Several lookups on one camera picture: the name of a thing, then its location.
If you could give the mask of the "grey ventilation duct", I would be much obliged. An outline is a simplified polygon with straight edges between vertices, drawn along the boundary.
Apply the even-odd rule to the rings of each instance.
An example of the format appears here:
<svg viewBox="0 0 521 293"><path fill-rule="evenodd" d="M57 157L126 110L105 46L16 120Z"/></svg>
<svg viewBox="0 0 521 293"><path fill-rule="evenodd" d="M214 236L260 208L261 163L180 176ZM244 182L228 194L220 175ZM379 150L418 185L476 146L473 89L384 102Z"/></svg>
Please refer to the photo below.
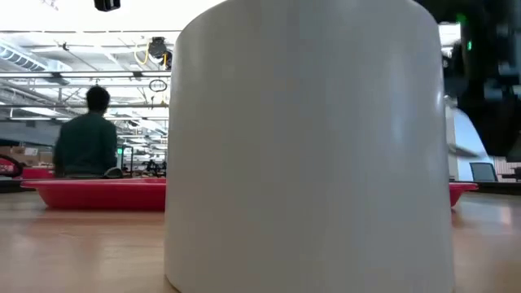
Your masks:
<svg viewBox="0 0 521 293"><path fill-rule="evenodd" d="M70 81L62 76L72 68L56 59L36 56L28 50L0 40L0 67L9 65L14 72L0 73L2 79L33 78L43 79L58 85L68 85Z"/></svg>

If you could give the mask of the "red storage bin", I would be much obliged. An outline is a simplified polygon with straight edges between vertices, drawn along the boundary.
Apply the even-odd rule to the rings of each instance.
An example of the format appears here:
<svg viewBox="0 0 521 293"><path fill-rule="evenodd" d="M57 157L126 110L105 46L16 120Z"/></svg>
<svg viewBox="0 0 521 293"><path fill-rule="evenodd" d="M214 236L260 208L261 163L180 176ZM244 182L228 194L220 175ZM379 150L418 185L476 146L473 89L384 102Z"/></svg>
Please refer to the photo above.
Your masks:
<svg viewBox="0 0 521 293"><path fill-rule="evenodd" d="M55 177L52 168L25 168L20 177L23 180L44 180Z"/></svg>

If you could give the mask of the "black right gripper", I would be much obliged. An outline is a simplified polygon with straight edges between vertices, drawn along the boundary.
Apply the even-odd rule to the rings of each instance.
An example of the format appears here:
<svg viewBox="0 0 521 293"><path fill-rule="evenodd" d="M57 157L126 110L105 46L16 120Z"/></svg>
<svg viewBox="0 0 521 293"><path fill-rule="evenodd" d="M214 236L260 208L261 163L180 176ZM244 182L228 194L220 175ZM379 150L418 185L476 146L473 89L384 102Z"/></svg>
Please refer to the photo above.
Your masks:
<svg viewBox="0 0 521 293"><path fill-rule="evenodd" d="M521 59L508 24L459 24L443 55L444 92L474 125L486 153L506 157L521 134Z"/></svg>

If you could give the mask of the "black hanging device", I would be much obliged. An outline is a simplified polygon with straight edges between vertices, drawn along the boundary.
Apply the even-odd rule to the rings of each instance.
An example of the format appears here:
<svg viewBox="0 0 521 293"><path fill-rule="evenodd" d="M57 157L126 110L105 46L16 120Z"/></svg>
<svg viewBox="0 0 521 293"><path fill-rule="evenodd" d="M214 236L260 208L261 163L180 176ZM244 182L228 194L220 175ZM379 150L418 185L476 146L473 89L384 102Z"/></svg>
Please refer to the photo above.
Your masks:
<svg viewBox="0 0 521 293"><path fill-rule="evenodd" d="M94 0L94 6L98 11L114 11L120 8L120 0Z"/></svg>

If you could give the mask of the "grey office chair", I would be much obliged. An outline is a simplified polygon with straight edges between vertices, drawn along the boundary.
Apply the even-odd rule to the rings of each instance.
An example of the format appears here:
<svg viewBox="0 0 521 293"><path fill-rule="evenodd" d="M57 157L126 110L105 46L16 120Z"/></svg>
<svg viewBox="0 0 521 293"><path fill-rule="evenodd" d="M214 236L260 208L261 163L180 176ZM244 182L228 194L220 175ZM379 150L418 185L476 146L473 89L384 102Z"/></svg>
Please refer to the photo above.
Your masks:
<svg viewBox="0 0 521 293"><path fill-rule="evenodd" d="M491 163L470 163L473 181L497 182L497 174Z"/></svg>

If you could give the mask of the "person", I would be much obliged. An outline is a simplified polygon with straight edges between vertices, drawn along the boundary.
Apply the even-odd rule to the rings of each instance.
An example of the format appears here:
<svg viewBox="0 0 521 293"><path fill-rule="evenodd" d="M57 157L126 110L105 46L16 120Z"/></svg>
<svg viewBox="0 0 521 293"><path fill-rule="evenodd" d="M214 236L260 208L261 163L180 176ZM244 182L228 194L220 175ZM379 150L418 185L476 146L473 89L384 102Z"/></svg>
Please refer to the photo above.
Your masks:
<svg viewBox="0 0 521 293"><path fill-rule="evenodd" d="M55 143L56 177L103 177L117 164L116 126L104 118L110 94L95 85L86 92L88 111L64 123Z"/></svg>

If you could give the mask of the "red and black wheel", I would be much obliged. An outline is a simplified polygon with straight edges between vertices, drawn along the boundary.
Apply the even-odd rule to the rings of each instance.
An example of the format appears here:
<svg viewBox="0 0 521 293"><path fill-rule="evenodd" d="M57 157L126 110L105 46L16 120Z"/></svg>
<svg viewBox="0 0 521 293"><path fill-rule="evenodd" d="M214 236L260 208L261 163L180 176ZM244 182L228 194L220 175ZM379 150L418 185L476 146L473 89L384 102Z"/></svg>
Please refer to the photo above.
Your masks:
<svg viewBox="0 0 521 293"><path fill-rule="evenodd" d="M8 155L0 154L0 176L19 177L23 172L24 166Z"/></svg>

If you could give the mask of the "white cylindrical plant pot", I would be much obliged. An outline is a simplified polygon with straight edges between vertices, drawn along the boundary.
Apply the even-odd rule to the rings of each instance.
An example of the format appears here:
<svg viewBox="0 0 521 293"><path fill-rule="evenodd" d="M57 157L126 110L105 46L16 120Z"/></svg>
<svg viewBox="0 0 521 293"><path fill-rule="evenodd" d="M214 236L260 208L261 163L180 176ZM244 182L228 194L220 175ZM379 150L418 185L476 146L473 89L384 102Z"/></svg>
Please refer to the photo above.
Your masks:
<svg viewBox="0 0 521 293"><path fill-rule="evenodd" d="M179 293L453 293L439 30L414 0L225 0L173 54Z"/></svg>

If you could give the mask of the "black framed glass enclosure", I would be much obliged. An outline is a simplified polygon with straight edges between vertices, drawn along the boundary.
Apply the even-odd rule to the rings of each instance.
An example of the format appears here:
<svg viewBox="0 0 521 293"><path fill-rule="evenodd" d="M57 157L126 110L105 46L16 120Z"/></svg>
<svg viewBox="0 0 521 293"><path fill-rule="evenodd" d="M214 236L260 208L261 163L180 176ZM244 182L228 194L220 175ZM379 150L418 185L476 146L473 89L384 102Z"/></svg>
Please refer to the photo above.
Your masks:
<svg viewBox="0 0 521 293"><path fill-rule="evenodd" d="M117 164L123 177L132 177L134 172L134 148L127 145L119 145L116 150Z"/></svg>

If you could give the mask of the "red plastic tray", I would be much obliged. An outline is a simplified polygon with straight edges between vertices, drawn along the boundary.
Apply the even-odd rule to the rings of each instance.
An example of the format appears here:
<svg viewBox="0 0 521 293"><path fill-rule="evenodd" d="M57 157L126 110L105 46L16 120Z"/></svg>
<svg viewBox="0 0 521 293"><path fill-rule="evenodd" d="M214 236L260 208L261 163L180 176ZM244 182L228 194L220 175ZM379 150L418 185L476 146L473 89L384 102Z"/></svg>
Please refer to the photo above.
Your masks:
<svg viewBox="0 0 521 293"><path fill-rule="evenodd" d="M475 183L417 181L221 181L199 178L60 179L31 181L48 208L163 211L175 207L266 212L351 208L450 208Z"/></svg>

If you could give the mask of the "black aluminium table frame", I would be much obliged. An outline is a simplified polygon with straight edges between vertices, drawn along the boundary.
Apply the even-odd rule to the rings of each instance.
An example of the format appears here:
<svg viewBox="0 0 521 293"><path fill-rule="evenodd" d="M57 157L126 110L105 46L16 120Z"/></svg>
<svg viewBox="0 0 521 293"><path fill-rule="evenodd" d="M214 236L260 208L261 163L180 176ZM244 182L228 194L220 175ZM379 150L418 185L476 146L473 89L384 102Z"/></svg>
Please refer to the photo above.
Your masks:
<svg viewBox="0 0 521 293"><path fill-rule="evenodd" d="M0 178L0 192L22 192L33 190L29 186L31 180ZM521 195L521 182L494 182L494 181L451 181L451 187L460 187L464 191L473 191L489 194Z"/></svg>

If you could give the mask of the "brown cardboard box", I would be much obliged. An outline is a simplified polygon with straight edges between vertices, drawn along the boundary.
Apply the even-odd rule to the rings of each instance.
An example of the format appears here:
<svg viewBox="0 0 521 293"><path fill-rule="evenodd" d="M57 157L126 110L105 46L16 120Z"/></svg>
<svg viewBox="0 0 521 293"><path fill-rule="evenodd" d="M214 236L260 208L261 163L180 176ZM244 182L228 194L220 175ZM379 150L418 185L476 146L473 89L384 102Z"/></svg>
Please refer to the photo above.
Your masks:
<svg viewBox="0 0 521 293"><path fill-rule="evenodd" d="M20 163L25 163L29 166L53 163L52 151L35 147L14 146L11 148L11 156Z"/></svg>

